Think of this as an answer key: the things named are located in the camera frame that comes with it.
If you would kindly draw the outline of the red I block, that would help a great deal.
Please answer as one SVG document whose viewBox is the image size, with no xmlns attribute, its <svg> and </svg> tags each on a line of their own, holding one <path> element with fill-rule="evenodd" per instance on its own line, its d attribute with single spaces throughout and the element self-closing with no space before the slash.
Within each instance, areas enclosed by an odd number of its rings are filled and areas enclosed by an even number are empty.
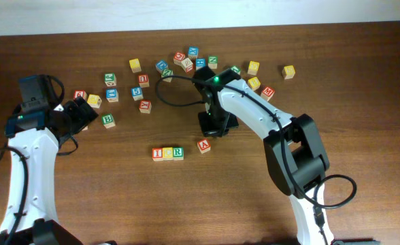
<svg viewBox="0 0 400 245">
<path fill-rule="evenodd" d="M 153 148 L 152 149 L 152 160 L 153 161 L 163 161 L 163 149 Z"/>
</svg>

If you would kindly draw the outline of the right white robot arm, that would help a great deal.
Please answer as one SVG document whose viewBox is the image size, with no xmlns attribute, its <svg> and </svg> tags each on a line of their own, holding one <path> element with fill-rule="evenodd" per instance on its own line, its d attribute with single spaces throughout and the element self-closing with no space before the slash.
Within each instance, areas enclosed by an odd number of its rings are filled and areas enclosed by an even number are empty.
<svg viewBox="0 0 400 245">
<path fill-rule="evenodd" d="M 203 135 L 222 137 L 239 121 L 245 123 L 263 141 L 270 178 L 290 199 L 298 242 L 331 244 L 324 204 L 330 163 L 314 120 L 275 108 L 231 69 L 215 74 L 204 67 L 193 79 L 206 107 L 199 114 Z"/>
</svg>

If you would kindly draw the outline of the yellow C block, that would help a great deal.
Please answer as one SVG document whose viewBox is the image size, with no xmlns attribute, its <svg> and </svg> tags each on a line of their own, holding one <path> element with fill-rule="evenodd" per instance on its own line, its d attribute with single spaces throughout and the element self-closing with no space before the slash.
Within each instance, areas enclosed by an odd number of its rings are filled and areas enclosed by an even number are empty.
<svg viewBox="0 0 400 245">
<path fill-rule="evenodd" d="M 173 148 L 172 147 L 163 148 L 163 159 L 165 161 L 173 160 Z"/>
</svg>

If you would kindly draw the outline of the green R block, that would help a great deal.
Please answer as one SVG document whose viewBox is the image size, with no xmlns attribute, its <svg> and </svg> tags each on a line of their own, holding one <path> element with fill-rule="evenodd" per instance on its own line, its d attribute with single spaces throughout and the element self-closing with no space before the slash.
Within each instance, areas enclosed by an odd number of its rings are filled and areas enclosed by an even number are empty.
<svg viewBox="0 0 400 245">
<path fill-rule="evenodd" d="M 183 147 L 173 147 L 173 160 L 179 161 L 184 159 Z"/>
</svg>

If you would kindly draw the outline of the red A block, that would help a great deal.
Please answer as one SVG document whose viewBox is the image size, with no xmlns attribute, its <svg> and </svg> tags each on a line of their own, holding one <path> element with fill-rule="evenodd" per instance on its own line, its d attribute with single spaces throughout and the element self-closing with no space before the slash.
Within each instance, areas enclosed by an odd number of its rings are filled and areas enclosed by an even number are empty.
<svg viewBox="0 0 400 245">
<path fill-rule="evenodd" d="M 197 147 L 201 154 L 211 150 L 211 145 L 208 139 L 203 139 L 197 142 Z"/>
</svg>

